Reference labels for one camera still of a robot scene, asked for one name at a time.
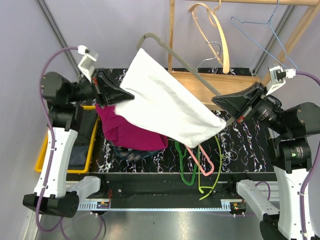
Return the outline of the green plastic hanger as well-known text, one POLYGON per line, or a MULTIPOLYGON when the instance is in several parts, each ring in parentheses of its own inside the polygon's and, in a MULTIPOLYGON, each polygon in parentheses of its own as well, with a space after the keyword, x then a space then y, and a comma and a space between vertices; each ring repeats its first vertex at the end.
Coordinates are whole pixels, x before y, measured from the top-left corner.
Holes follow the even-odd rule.
POLYGON ((174 140, 174 147, 178 153, 180 178, 186 186, 191 187, 195 183, 198 165, 191 164, 192 174, 191 174, 190 180, 187 180, 185 177, 185 170, 187 169, 187 167, 189 168, 190 166, 188 165, 188 163, 185 162, 185 160, 187 159, 187 154, 189 154, 189 151, 188 151, 187 147, 184 147, 184 152, 183 152, 181 144, 177 140, 174 140))

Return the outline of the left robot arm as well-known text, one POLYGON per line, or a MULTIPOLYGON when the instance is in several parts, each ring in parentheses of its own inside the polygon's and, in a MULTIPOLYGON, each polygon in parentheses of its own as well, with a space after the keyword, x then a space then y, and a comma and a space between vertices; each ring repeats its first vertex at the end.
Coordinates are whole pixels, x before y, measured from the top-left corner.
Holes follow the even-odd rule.
POLYGON ((80 82, 48 72, 41 78, 40 93, 48 104, 47 150, 38 183, 33 193, 24 195, 22 204, 37 215, 72 218, 84 199, 91 195, 103 198, 108 193, 105 181, 95 175, 66 187, 70 156, 84 110, 79 102, 96 100, 103 108, 135 97, 110 80, 102 68, 94 70, 91 79, 84 77, 80 82))

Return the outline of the white garment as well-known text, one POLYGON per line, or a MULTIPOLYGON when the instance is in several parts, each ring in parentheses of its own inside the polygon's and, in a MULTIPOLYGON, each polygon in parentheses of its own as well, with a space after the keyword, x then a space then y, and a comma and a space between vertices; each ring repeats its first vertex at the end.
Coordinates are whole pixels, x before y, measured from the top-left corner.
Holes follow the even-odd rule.
POLYGON ((227 125, 142 48, 120 87, 134 95, 134 99, 118 103, 117 115, 189 148, 212 138, 227 125))

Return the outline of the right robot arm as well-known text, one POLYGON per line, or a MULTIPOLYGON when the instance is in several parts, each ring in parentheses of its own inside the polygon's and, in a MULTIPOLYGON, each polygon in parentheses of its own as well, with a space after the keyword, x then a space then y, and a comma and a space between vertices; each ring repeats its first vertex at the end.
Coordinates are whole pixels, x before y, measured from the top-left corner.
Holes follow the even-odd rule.
POLYGON ((227 185, 228 195, 241 197, 259 220, 265 240, 317 240, 310 216, 308 186, 318 159, 312 159, 308 137, 320 132, 320 108, 311 102, 283 109, 279 99, 261 83, 212 101, 238 123, 256 120, 277 134, 267 141, 276 175, 279 207, 275 207, 249 179, 227 185))

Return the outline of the plaid navy skirt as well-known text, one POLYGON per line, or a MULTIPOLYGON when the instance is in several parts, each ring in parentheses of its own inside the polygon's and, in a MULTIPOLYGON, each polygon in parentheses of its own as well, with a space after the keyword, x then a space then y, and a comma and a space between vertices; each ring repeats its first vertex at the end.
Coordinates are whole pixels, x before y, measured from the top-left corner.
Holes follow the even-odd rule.
POLYGON ((139 160, 151 157, 159 152, 159 150, 144 151, 118 146, 113 146, 113 150, 118 157, 120 157, 122 160, 126 160, 126 162, 137 162, 139 160))

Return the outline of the neon yellow hanger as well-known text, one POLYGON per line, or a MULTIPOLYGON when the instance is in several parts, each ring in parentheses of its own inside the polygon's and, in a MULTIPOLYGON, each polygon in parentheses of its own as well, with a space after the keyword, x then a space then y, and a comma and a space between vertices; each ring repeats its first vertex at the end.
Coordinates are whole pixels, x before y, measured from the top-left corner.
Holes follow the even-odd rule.
MULTIPOLYGON (((222 149, 221 149, 221 144, 220 144, 220 141, 218 139, 217 136, 214 136, 214 139, 217 143, 217 147, 218 147, 218 155, 219 155, 219 168, 218 168, 218 173, 217 173, 217 177, 213 183, 212 186, 202 186, 201 185, 201 177, 200 175, 198 174, 198 191, 203 194, 202 197, 200 197, 198 200, 199 201, 202 201, 204 199, 206 199, 207 197, 210 196, 210 194, 213 193, 213 191, 215 190, 216 188, 216 185, 218 184, 218 181, 219 181, 219 178, 220 178, 220 175, 221 175, 221 172, 222 172, 222 163, 223 163, 223 154, 222 154, 222 149)), ((200 145, 200 151, 201 153, 203 154, 203 156, 205 157, 205 159, 207 160, 207 162, 210 164, 211 166, 211 172, 205 172, 203 173, 202 175, 205 176, 205 177, 208 177, 209 175, 211 175, 214 171, 215 171, 215 165, 214 163, 210 160, 208 154, 205 152, 205 150, 203 149, 203 147, 200 145)))

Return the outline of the magenta pleated skirt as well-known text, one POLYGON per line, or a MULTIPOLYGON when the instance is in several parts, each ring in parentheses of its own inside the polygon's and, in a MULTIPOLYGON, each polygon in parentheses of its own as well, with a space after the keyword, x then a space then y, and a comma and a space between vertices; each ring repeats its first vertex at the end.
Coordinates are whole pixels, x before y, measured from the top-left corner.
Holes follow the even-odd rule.
POLYGON ((159 151, 168 147, 168 138, 159 133, 142 129, 115 114, 114 106, 98 105, 95 110, 102 123, 104 137, 117 147, 139 151, 159 151))

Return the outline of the grey plastic hanger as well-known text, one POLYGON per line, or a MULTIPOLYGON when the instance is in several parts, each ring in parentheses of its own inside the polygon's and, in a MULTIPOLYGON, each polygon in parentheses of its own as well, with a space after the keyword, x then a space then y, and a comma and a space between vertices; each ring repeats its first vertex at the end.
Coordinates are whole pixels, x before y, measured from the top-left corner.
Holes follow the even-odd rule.
POLYGON ((167 44, 165 44, 159 36, 157 36, 154 33, 148 32, 145 33, 140 40, 138 41, 136 45, 136 50, 138 51, 143 42, 147 38, 152 38, 154 39, 157 44, 164 48, 170 55, 172 55, 181 65, 183 65, 196 79, 198 79, 207 89, 209 89, 213 94, 215 94, 217 97, 222 96, 221 93, 215 89, 207 80, 205 80, 199 73, 198 70, 194 67, 191 67, 186 61, 184 61, 171 47, 169 47, 167 44))

